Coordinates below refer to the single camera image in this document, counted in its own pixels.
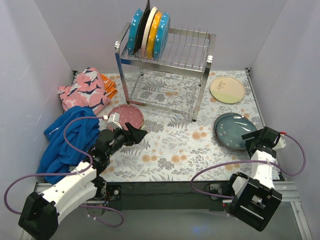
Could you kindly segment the teal floral plate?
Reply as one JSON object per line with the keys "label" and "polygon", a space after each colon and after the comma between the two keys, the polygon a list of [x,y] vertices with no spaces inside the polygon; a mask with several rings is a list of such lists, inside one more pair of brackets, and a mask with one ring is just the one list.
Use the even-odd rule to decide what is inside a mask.
{"label": "teal floral plate", "polygon": [[247,119],[238,113],[229,112],[220,115],[214,122],[214,132],[220,140],[242,140],[242,135],[247,131]]}

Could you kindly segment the dark green brown plate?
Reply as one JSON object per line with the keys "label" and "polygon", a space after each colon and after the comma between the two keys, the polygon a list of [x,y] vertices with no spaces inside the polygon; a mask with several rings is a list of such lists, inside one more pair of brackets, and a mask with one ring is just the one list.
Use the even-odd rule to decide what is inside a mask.
{"label": "dark green brown plate", "polygon": [[238,113],[224,113],[214,122],[214,133],[217,139],[228,149],[245,151],[245,141],[242,135],[255,132],[256,126],[245,116]]}

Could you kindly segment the beige plate with sprig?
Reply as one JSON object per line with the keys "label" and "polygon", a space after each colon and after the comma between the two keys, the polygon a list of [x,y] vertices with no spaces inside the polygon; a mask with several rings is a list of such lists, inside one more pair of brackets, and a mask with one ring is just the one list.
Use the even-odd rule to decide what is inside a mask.
{"label": "beige plate with sprig", "polygon": [[210,84],[209,90],[216,100],[225,104],[239,103],[246,95],[243,83],[229,76],[215,78]]}

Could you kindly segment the pink dotted plate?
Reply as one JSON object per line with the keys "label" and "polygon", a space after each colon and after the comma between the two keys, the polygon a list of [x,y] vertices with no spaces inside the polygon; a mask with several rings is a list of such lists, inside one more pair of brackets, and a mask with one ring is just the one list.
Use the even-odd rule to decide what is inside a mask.
{"label": "pink dotted plate", "polygon": [[119,114],[117,122],[126,131],[128,128],[125,123],[130,123],[136,129],[140,129],[144,123],[144,116],[141,110],[132,104],[122,104],[114,107],[108,114],[108,117],[115,113]]}

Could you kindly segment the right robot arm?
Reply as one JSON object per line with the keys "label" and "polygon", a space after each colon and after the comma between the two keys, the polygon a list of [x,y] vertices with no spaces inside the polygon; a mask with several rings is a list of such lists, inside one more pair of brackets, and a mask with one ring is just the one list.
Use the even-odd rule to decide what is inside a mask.
{"label": "right robot arm", "polygon": [[277,160],[275,147],[286,145],[279,143],[280,132],[267,126],[241,137],[250,156],[251,174],[231,175],[226,192],[232,201],[227,211],[261,232],[282,202],[282,194],[275,190],[273,183],[273,164]]}

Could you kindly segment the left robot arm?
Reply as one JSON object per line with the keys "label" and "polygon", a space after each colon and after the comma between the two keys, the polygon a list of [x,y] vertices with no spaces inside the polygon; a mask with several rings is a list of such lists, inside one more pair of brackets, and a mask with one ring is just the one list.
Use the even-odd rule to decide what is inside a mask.
{"label": "left robot arm", "polygon": [[103,199],[107,184],[100,174],[109,166],[110,157],[123,146],[140,143],[148,133],[129,122],[125,126],[102,130],[88,157],[70,175],[41,193],[32,192],[26,198],[18,225],[36,240],[49,240],[61,221],[83,202]]}

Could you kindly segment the orange dotted plate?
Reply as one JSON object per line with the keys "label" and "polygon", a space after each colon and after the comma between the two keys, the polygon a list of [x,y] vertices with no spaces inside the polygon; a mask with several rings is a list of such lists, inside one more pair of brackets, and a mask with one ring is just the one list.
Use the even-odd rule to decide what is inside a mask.
{"label": "orange dotted plate", "polygon": [[155,10],[154,12],[155,13],[153,15],[152,24],[149,30],[149,35],[148,35],[147,44],[146,44],[146,51],[145,51],[145,54],[148,59],[153,58],[156,35],[157,35],[159,24],[162,18],[162,13],[160,11]]}

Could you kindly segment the steel dish rack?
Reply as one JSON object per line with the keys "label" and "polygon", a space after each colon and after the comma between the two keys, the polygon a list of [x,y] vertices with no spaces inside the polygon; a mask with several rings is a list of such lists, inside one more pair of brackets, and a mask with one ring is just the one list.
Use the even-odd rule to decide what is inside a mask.
{"label": "steel dish rack", "polygon": [[217,36],[171,27],[163,55],[153,60],[128,54],[127,22],[114,45],[127,104],[187,116],[196,122],[213,63]]}

